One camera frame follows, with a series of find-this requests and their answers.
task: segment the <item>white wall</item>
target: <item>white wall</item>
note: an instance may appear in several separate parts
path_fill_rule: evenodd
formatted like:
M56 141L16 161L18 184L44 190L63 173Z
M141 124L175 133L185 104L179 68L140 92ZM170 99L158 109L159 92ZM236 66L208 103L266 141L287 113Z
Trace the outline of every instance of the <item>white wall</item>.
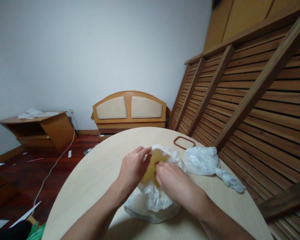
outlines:
M204 46L211 0L0 1L0 119L92 105L137 90L170 109L183 63ZM0 126L0 154L18 142Z

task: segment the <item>table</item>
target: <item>table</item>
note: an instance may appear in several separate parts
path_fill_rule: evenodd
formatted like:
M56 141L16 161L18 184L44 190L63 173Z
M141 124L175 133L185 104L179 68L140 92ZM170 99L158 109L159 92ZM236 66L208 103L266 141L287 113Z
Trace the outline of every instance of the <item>table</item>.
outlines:
M73 126L66 112L34 119L19 119L16 116L0 120L0 123L5 125L24 147L59 149L73 139Z
M43 240L60 239L75 221L88 210L117 178L122 158L138 146L153 144L180 152L173 144L177 136L191 139L164 128L142 127L117 133L97 145L75 167L61 188L51 209ZM203 147L194 140L197 147ZM179 145L189 148L192 143L179 139ZM221 168L232 171L221 162ZM227 188L218 177L196 176L191 179L210 198L256 239L273 239L268 226L247 191L238 194ZM186 210L161 224L151 224L128 215L120 207L111 222L105 239L208 239L200 223Z

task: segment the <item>yellow object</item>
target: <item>yellow object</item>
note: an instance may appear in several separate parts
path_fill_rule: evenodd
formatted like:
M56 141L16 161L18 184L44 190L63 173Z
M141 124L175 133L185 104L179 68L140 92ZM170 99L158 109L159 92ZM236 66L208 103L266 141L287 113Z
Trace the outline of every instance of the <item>yellow object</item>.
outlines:
M148 167L146 174L143 176L141 183L147 185L150 181L154 181L156 187L159 187L156 177L154 173L157 172L156 167L154 166L155 162L167 162L168 159L171 157L170 155L164 153L160 149L155 149L150 152L152 154L151 161Z

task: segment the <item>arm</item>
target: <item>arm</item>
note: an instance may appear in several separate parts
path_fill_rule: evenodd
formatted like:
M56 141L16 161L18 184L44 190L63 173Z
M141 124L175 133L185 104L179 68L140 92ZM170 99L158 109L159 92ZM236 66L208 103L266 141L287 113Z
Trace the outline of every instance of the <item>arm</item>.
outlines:
M155 165L155 176L162 190L200 220L209 239L254 239L223 212L202 188L192 182L180 167L165 162Z
M118 208L128 199L146 173L151 147L138 147L122 160L118 178L108 191L66 232L62 240L102 239Z

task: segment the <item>black object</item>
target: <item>black object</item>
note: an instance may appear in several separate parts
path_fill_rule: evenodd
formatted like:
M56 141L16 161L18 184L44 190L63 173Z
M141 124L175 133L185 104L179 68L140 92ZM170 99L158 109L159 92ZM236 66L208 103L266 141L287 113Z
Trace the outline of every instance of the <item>black object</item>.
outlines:
M22 220L12 228L0 232L0 240L26 240L31 228L31 222Z

